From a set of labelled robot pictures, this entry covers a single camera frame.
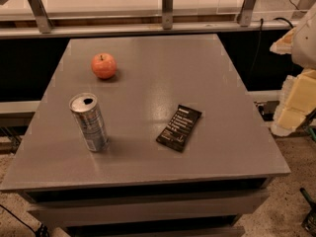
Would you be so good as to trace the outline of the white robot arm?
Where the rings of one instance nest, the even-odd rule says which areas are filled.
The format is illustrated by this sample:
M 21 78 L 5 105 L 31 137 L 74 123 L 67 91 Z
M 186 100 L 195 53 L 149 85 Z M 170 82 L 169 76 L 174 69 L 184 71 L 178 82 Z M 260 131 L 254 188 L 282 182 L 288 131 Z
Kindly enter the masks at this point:
M 285 78 L 271 126 L 274 135 L 288 136 L 316 109 L 316 5 L 270 51 L 290 54 L 292 62 L 303 68 L 299 75 Z

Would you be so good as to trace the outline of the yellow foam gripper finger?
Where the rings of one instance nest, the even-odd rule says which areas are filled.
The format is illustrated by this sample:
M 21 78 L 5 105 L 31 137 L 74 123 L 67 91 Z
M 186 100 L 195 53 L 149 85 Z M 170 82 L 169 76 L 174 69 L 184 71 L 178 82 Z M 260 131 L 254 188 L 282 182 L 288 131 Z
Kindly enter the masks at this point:
M 288 75 L 282 84 L 271 132 L 288 136 L 316 109 L 316 70 L 306 68 L 297 76 Z
M 295 34 L 295 31 L 296 28 L 291 29 L 283 37 L 275 41 L 271 45 L 270 51 L 276 54 L 291 54 L 293 36 Z

